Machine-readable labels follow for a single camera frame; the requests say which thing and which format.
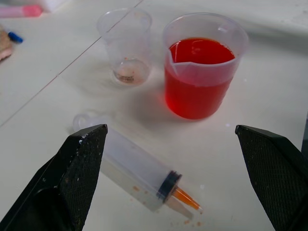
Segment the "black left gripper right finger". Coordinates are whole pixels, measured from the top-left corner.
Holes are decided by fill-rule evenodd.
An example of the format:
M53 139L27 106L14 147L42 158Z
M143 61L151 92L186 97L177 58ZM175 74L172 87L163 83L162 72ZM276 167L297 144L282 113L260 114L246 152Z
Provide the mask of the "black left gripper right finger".
M277 231L308 229L308 157L286 137L237 125L251 185Z

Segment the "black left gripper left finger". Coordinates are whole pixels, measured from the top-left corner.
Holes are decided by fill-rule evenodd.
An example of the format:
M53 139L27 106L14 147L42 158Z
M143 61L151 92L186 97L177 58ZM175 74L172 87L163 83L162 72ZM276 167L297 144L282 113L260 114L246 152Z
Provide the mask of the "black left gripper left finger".
M96 190L107 125L67 137L0 222L2 231L80 231Z

